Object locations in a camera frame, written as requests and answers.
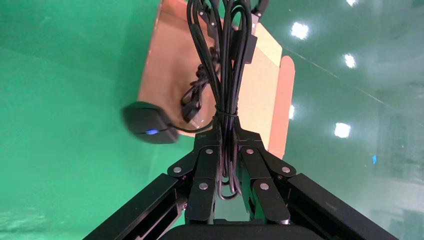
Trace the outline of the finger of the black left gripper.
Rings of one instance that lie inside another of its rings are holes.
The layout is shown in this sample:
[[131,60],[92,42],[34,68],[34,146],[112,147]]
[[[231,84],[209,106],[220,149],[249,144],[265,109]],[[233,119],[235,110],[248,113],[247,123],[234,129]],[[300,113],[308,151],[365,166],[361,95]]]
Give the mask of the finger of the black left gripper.
[[268,4],[269,0],[258,0],[258,3],[255,5],[253,10],[251,10],[251,13],[260,19],[267,9]]
[[218,29],[215,13],[211,8],[198,8],[198,14],[206,23],[207,35],[213,40],[218,40]]

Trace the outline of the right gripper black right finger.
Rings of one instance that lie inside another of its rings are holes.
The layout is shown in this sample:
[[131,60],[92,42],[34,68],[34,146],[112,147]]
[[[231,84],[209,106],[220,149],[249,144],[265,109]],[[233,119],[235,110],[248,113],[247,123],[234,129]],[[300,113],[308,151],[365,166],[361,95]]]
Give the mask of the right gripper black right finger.
[[268,240],[392,240],[394,236],[268,152],[258,133],[233,123],[237,177],[252,234]]

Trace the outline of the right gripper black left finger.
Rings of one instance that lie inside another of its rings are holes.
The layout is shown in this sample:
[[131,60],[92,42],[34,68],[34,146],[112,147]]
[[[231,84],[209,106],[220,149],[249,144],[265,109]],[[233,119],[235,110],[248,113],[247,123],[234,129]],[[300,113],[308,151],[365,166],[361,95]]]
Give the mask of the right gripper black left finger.
[[182,214],[187,224],[212,224],[221,151],[218,117],[195,136],[193,150],[109,216],[86,240],[168,240]]

